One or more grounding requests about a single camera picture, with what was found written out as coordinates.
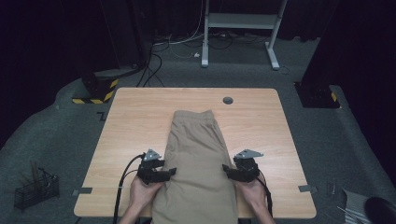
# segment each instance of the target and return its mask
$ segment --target gray carpet floor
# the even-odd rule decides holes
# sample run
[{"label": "gray carpet floor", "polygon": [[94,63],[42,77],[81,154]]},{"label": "gray carpet floor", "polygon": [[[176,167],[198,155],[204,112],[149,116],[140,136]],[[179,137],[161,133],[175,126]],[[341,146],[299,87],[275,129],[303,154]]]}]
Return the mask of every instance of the gray carpet floor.
[{"label": "gray carpet floor", "polygon": [[[210,44],[222,48],[227,42],[213,39]],[[179,44],[153,49],[162,58],[157,76],[165,87],[277,90],[307,182],[318,189],[312,194],[318,213],[312,219],[277,219],[276,223],[345,223],[345,214],[337,209],[346,206],[342,189],[396,203],[395,188],[362,135],[342,89],[331,86],[341,108],[301,105],[293,83],[301,81],[317,44],[318,40],[302,43],[297,38],[278,39],[275,51],[283,66],[278,71],[271,68],[262,42],[210,49],[207,68],[201,67],[201,58],[191,57],[201,53],[201,48]],[[150,68],[155,70],[159,64],[160,60],[152,57]],[[117,88],[135,87],[141,74],[122,77]],[[147,87],[161,87],[158,78],[153,77]],[[105,124],[97,113],[106,115],[111,107],[111,101],[104,105],[73,104],[71,98],[79,82],[76,80],[59,90],[53,105],[26,120],[0,151],[0,223],[75,223],[78,219],[73,211],[77,197],[72,192],[82,186]],[[21,174],[30,176],[30,161],[60,177],[61,196],[22,212],[14,208],[14,190],[21,187]],[[326,184],[331,179],[336,180],[334,198],[326,195]],[[83,217],[79,223],[111,223],[111,217]]]}]

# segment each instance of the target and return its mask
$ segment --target metal frame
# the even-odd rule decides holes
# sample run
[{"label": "metal frame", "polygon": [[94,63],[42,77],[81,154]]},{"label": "metal frame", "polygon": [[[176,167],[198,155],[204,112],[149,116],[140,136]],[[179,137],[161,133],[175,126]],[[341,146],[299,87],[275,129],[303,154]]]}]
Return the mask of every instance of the metal frame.
[{"label": "metal frame", "polygon": [[265,49],[271,61],[274,70],[280,68],[274,52],[276,35],[282,22],[283,12],[285,11],[288,0],[282,0],[278,13],[274,16],[256,15],[256,14],[219,14],[209,13],[209,1],[206,0],[205,8],[205,33],[204,44],[202,47],[202,67],[209,66],[209,48],[208,48],[208,31],[209,27],[230,27],[246,29],[272,29],[271,39],[265,42]]}]

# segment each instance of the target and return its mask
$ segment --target folded pants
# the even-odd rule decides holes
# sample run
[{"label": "folded pants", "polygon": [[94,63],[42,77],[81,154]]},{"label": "folded pants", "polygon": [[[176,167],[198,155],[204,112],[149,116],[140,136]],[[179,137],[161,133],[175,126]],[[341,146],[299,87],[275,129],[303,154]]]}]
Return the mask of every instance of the folded pants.
[{"label": "folded pants", "polygon": [[236,224],[233,182],[222,170],[230,156],[212,111],[176,111],[164,153],[163,170],[177,173],[153,202],[155,224]]}]

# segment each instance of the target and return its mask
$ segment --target tabletop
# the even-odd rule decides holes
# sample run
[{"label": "tabletop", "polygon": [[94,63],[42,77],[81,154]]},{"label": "tabletop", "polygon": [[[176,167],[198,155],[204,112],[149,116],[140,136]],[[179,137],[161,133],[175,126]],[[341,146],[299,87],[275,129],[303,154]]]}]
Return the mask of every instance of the tabletop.
[{"label": "tabletop", "polygon": [[[225,104],[224,97],[233,102]],[[120,88],[106,118],[83,189],[75,206],[79,217],[112,217],[118,184],[129,161],[149,148],[163,155],[174,112],[212,110],[230,158],[245,148],[264,154],[255,158],[272,193],[274,217],[311,218],[316,215],[304,171],[293,143],[282,104],[273,89],[227,88]],[[134,162],[129,170],[138,167]],[[129,202],[124,181],[119,214]],[[237,191],[239,217],[254,214]],[[141,216],[150,217],[151,206]]]}]

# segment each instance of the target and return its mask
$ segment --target person's arm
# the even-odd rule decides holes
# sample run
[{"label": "person's arm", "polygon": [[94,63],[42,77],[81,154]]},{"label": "person's arm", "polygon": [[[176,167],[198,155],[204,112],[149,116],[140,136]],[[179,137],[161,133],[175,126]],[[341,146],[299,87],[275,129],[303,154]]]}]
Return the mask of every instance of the person's arm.
[{"label": "person's arm", "polygon": [[[261,175],[259,179],[264,182],[264,177]],[[271,217],[268,211],[265,201],[265,190],[262,184],[258,180],[253,180],[250,183],[243,183],[235,181],[236,186],[241,190],[242,195],[247,201],[248,205],[253,210],[256,218],[260,224],[275,224],[274,219]]]},{"label": "person's arm", "polygon": [[129,205],[119,224],[134,224],[140,212],[151,203],[162,185],[163,183],[151,183],[146,185],[139,177],[135,176],[131,184]]}]

